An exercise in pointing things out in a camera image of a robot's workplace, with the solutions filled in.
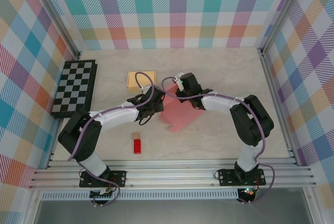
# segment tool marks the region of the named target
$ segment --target black mounting plate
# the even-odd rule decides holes
[[[241,184],[239,179],[234,175],[234,169],[220,169],[217,172],[220,186],[257,186],[256,178],[258,179],[259,186],[266,185],[266,178],[263,169],[256,169],[254,177],[250,178],[243,184]]]
[[[110,171],[109,174],[110,181],[115,182],[120,187],[125,187],[126,171]],[[86,171],[83,171],[80,176],[79,187],[109,187],[109,183],[97,180],[90,176]]]

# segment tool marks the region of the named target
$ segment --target marble floor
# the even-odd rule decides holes
[[[92,111],[117,106],[135,96],[126,88],[127,73],[134,70],[157,71],[158,86],[164,77],[192,72],[203,89],[237,97],[254,94],[275,124],[262,157],[288,157],[255,48],[85,50],[81,59],[95,59],[98,64]],[[242,142],[230,115],[206,111],[177,133],[168,128],[158,115],[144,126],[126,123],[102,133],[96,151],[103,160],[227,159],[240,155]],[[133,154],[134,132],[140,133],[141,155]],[[69,153],[58,144],[54,160],[68,157]]]

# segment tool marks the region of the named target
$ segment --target chessboard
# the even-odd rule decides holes
[[[81,108],[90,111],[96,70],[95,60],[65,62],[51,111],[52,116],[71,117]]]

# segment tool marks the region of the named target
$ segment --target yellow block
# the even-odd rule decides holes
[[[156,71],[133,71],[133,72],[129,72],[128,76],[127,76],[127,90],[129,90],[129,92],[140,92],[140,88],[138,87],[137,83],[136,83],[136,79],[135,79],[135,74],[136,72],[143,72],[145,74],[147,74],[153,81],[153,84],[156,84]],[[141,86],[146,86],[146,85],[150,85],[150,81],[148,80],[147,77],[145,77],[142,74],[138,74],[137,75],[137,79],[138,82]]]

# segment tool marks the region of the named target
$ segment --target yellow sponge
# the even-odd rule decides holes
[[[140,92],[140,88],[138,87],[135,80],[135,73],[139,71],[129,72],[127,75],[127,90],[129,92]],[[140,71],[147,74],[153,81],[154,85],[156,84],[156,71]],[[141,86],[146,86],[151,84],[147,77],[142,74],[137,75],[138,82]]]

